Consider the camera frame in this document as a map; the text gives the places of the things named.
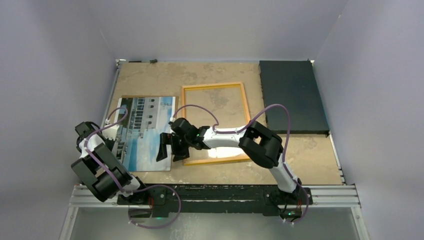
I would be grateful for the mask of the building and sky photo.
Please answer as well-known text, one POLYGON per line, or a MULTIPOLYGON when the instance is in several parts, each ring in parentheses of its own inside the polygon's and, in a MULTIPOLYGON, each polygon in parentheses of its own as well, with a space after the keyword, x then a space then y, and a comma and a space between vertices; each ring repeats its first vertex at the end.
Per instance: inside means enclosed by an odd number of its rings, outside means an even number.
POLYGON ((160 134, 170 133, 170 118, 176 107, 167 110, 128 110, 119 123, 117 157, 130 172, 165 172, 171 170, 172 157, 156 162, 160 134))

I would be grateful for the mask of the brown frame backing board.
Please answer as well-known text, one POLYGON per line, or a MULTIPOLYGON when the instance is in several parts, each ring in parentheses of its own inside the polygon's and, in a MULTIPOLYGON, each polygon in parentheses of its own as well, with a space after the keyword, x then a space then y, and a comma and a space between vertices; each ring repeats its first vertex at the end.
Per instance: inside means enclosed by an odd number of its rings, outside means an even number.
POLYGON ((168 110, 178 106, 178 96, 165 95, 123 95, 118 100, 118 107, 126 107, 128 110, 168 110))

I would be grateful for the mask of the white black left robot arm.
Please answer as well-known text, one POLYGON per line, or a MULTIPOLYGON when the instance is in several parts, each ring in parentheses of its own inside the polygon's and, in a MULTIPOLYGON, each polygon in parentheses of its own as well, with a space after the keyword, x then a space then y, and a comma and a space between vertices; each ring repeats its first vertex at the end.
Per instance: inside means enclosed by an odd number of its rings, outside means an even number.
POLYGON ((71 169, 81 182, 100 202, 120 195, 129 203, 138 205, 149 199, 147 186, 130 174, 118 157, 119 141, 117 125, 100 131, 91 121, 83 121, 75 127, 78 134, 76 148, 80 157, 71 164, 71 169))

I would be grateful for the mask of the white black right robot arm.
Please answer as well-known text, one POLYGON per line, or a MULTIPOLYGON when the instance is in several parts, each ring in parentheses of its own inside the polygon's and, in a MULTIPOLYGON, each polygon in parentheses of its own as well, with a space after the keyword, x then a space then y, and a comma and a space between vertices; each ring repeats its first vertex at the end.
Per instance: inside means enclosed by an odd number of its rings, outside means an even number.
POLYGON ((171 132, 159 136, 156 161, 173 155, 173 161, 189 158, 189 149, 211 150, 220 147, 241 149, 256 165, 268 169, 274 177, 282 200, 288 204, 300 198, 302 183, 285 161, 282 139, 252 120, 238 128, 196 127, 180 117, 168 122, 171 132))

